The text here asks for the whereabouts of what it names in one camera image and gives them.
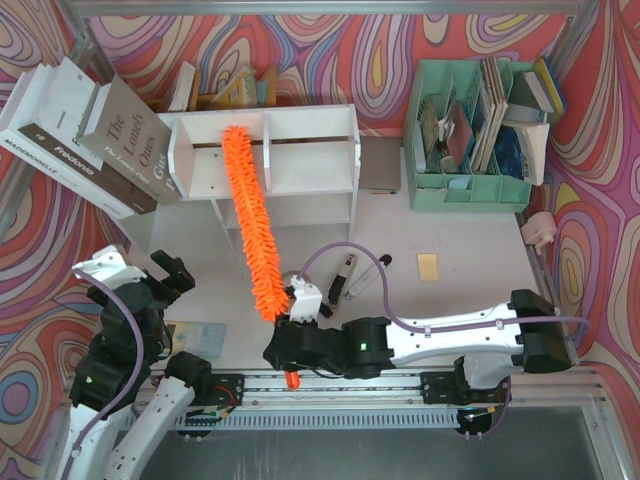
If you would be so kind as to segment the orange microfiber duster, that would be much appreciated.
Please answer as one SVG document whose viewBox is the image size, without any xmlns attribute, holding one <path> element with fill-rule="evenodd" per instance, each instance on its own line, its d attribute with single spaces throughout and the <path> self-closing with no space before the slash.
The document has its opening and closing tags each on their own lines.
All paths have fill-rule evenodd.
<svg viewBox="0 0 640 480">
<path fill-rule="evenodd" d="M 279 321 L 289 310 L 280 270 L 280 256 L 271 230 L 264 193 L 261 189 L 248 129 L 231 126 L 223 133 L 222 150 L 229 179 L 242 247 L 249 267 L 255 308 L 279 333 Z"/>
</svg>

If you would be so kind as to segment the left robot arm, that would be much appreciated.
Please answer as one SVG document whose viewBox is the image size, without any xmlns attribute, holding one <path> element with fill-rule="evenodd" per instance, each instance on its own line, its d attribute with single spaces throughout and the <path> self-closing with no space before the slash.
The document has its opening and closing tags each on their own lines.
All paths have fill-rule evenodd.
<svg viewBox="0 0 640 480">
<path fill-rule="evenodd" d="M 183 410 L 211 385 L 210 362 L 182 351 L 170 357 L 152 400 L 123 439 L 117 437 L 151 367 L 169 348 L 164 312 L 195 280 L 178 257 L 158 250 L 151 259 L 158 280 L 109 245 L 75 264 L 73 274 L 91 287 L 102 328 L 75 368 L 72 406 L 56 479 L 137 479 Z"/>
</svg>

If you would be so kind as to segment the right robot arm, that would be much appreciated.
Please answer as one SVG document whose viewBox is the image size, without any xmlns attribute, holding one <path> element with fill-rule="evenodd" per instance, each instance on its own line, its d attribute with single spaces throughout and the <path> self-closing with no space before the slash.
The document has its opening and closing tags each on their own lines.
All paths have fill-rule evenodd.
<svg viewBox="0 0 640 480">
<path fill-rule="evenodd" d="M 457 404 L 465 405 L 514 373 L 570 369 L 561 323 L 552 303 L 519 289 L 506 303 L 438 318 L 363 317 L 339 328 L 280 320 L 263 358 L 279 371 L 325 369 L 348 380 L 369 380 L 384 370 L 451 355 L 451 386 Z"/>
</svg>

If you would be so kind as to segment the white wooden bookshelf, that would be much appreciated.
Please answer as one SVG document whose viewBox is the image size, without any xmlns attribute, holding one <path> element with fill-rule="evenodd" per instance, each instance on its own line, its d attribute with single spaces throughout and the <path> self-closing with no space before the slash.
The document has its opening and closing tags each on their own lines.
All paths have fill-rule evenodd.
<svg viewBox="0 0 640 480">
<path fill-rule="evenodd" d="M 163 113 L 171 129 L 169 172 L 185 201 L 208 201 L 232 248 L 239 223 L 222 139 L 245 128 L 272 227 L 338 225 L 350 239 L 361 169 L 353 105 Z"/>
</svg>

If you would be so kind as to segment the black T-shaped plastic part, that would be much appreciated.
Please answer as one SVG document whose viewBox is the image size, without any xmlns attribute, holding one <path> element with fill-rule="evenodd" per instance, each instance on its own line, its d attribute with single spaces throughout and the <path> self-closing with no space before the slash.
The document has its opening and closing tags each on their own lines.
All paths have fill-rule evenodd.
<svg viewBox="0 0 640 480">
<path fill-rule="evenodd" d="M 320 304 L 319 312 L 325 317 L 330 318 L 333 315 L 332 309 L 325 303 Z"/>
</svg>

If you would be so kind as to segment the black white stapler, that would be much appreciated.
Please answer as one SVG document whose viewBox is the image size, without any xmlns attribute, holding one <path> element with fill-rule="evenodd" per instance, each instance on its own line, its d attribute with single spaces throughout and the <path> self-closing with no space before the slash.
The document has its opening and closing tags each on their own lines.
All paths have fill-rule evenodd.
<svg viewBox="0 0 640 480">
<path fill-rule="evenodd" d="M 326 297 L 326 302 L 331 309 L 335 309 L 340 305 L 357 263 L 358 255 L 350 253 L 341 264 L 338 273 L 335 275 L 329 287 Z"/>
</svg>

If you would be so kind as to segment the white marker black cap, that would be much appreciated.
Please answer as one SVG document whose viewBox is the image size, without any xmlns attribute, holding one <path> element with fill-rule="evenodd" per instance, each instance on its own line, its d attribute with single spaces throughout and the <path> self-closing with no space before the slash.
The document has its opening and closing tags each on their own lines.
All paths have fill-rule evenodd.
<svg viewBox="0 0 640 480">
<path fill-rule="evenodd" d="M 368 267 L 355 281 L 353 281 L 344 298 L 347 301 L 352 301 L 358 295 L 360 295 L 374 280 L 380 276 L 380 270 L 386 269 L 392 262 L 392 256 L 390 254 L 382 255 L 378 260 L 380 267 L 372 265 Z"/>
</svg>

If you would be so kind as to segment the brown book Fredonia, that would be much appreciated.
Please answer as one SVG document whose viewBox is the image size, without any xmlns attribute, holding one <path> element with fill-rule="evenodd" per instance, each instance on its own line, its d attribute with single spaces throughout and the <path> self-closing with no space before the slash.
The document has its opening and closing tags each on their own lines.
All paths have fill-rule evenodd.
<svg viewBox="0 0 640 480">
<path fill-rule="evenodd" d="M 155 200 L 108 164 L 100 169 L 92 166 L 82 155 L 75 153 L 36 123 L 20 127 L 18 131 L 136 213 L 146 214 L 156 210 Z"/>
</svg>

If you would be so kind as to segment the yellow sticky note pad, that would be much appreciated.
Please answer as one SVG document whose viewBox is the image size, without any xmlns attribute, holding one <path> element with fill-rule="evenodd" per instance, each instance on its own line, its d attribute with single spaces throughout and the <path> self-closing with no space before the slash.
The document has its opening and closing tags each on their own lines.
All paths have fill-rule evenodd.
<svg viewBox="0 0 640 480">
<path fill-rule="evenodd" d="M 438 255 L 435 253 L 419 253 L 417 255 L 419 279 L 423 282 L 439 280 Z"/>
</svg>

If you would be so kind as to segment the grey book The Lonely Ones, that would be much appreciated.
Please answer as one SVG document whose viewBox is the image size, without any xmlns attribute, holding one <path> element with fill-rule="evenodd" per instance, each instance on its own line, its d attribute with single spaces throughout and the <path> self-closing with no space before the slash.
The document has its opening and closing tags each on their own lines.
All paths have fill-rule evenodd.
<svg viewBox="0 0 640 480">
<path fill-rule="evenodd" d="M 79 143 L 160 205 L 181 194 L 168 173 L 171 129 L 119 76 L 98 89 Z"/>
</svg>

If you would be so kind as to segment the wooden rack with books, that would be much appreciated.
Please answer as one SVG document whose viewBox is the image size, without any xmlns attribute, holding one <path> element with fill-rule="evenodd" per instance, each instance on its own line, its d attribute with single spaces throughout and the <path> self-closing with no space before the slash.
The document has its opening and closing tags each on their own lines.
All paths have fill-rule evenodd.
<svg viewBox="0 0 640 480">
<path fill-rule="evenodd" d="M 157 107 L 157 112 L 230 110 L 273 107 L 277 100 L 277 68 L 269 67 L 257 78 L 244 65 L 218 92 L 201 93 L 202 72 L 183 62 L 178 75 Z"/>
</svg>

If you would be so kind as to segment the grey notebook with pencil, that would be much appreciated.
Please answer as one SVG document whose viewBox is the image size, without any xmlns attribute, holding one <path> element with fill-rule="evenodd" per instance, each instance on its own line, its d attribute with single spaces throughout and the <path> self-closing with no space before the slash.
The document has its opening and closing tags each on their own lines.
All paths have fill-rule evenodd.
<svg viewBox="0 0 640 480">
<path fill-rule="evenodd" d="M 398 138 L 361 139 L 361 190 L 396 192 L 401 188 L 400 146 Z"/>
</svg>

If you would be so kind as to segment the white book Mademoiselle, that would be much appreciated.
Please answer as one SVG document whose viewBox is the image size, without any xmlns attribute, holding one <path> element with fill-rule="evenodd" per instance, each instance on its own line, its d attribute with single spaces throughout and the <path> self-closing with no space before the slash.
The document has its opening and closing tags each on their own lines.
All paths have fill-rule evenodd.
<svg viewBox="0 0 640 480">
<path fill-rule="evenodd" d="M 127 218 L 136 212 L 18 131 L 36 123 L 100 169 L 104 163 L 76 142 L 96 93 L 96 83 L 69 58 L 23 73 L 1 113 L 1 146 L 109 215 Z"/>
</svg>

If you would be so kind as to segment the mint green desk organizer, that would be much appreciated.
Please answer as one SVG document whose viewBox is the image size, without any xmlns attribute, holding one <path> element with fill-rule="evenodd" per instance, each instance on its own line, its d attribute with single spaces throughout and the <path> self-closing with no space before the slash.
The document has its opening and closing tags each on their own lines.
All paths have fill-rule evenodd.
<svg viewBox="0 0 640 480">
<path fill-rule="evenodd" d="M 418 212 L 519 213 L 531 187 L 498 163 L 498 130 L 524 63 L 419 61 L 403 129 L 409 205 Z"/>
</svg>

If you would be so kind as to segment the pink piggy figurine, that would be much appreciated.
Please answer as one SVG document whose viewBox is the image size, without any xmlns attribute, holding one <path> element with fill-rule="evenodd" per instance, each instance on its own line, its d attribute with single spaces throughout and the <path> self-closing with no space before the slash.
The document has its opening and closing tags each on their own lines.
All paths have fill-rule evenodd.
<svg viewBox="0 0 640 480">
<path fill-rule="evenodd" d="M 554 241 L 557 226 L 551 212 L 541 211 L 533 214 L 521 227 L 524 243 L 534 247 L 537 255 L 543 248 Z"/>
</svg>

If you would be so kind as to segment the white paperback book stack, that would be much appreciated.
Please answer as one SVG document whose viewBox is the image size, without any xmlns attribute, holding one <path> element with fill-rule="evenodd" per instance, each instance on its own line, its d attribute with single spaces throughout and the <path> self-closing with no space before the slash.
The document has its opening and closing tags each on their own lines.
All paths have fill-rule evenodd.
<svg viewBox="0 0 640 480">
<path fill-rule="evenodd" d="M 495 146 L 500 173 L 540 186 L 544 180 L 549 129 L 547 122 L 505 119 Z"/>
</svg>

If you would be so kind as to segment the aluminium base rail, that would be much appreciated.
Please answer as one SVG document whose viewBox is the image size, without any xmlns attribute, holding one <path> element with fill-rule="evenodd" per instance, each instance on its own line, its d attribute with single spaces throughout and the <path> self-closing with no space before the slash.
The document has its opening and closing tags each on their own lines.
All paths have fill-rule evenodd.
<svg viewBox="0 0 640 480">
<path fill-rule="evenodd" d="M 344 380 L 304 372 L 296 390 L 265 370 L 222 371 L 206 400 L 180 380 L 145 382 L 133 404 L 96 420 L 84 406 L 69 412 L 69 439 L 89 449 L 111 447 L 120 433 L 155 440 L 167 433 L 201 442 L 213 434 L 262 431 L 450 430 L 483 438 L 524 408 L 577 408 L 589 428 L 608 403 L 593 372 L 514 375 L 497 393 L 469 405 L 445 395 L 445 372 L 418 368 L 388 372 L 373 380 Z"/>
</svg>

